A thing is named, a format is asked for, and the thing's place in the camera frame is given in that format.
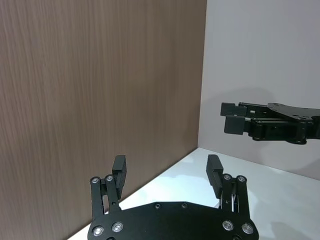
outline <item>white wall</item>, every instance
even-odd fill
[[[198,140],[204,149],[320,180],[320,140],[225,134],[221,102],[320,108],[320,0],[207,1]]]

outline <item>white floor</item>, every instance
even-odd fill
[[[209,154],[219,156],[224,173],[247,177],[250,215],[260,240],[320,239],[320,181],[202,148],[123,200],[121,208],[158,201],[216,206],[218,200],[206,174]],[[87,240],[88,230],[86,226],[69,240]]]

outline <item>white table surface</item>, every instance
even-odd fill
[[[127,197],[120,207],[172,201],[216,206],[206,174],[209,154],[219,156],[224,173],[247,177],[250,216],[260,240],[320,240],[320,181],[202,148]],[[88,230],[89,225],[69,240],[87,240]]]

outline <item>screw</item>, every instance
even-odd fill
[[[97,226],[93,229],[92,231],[92,235],[95,237],[100,236],[104,231],[104,228],[102,226]]]
[[[225,180],[230,180],[230,179],[231,179],[231,176],[228,175],[228,174],[225,174],[225,175],[223,176],[223,178],[224,178]]]
[[[229,220],[225,220],[223,223],[222,223],[222,226],[225,230],[227,231],[232,231],[234,229],[234,225],[231,221]]]
[[[154,208],[155,208],[155,209],[160,209],[160,208],[161,208],[161,204],[160,204],[160,203],[156,203],[156,204],[154,205]]]
[[[112,225],[112,231],[114,231],[115,233],[121,232],[121,230],[124,228],[124,225],[121,222],[115,222]]]
[[[91,182],[92,182],[93,184],[96,184],[97,182],[99,182],[99,178],[95,177],[95,178],[93,178],[93,179],[91,180]]]
[[[246,234],[253,234],[254,233],[254,228],[248,223],[245,223],[245,224],[242,225],[242,230]]]
[[[245,182],[246,181],[246,178],[244,176],[238,176],[238,180],[240,182]]]

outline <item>wood grain surface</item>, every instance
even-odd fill
[[[1,240],[79,230],[117,154],[127,196],[197,147],[205,20],[205,0],[0,0]]]

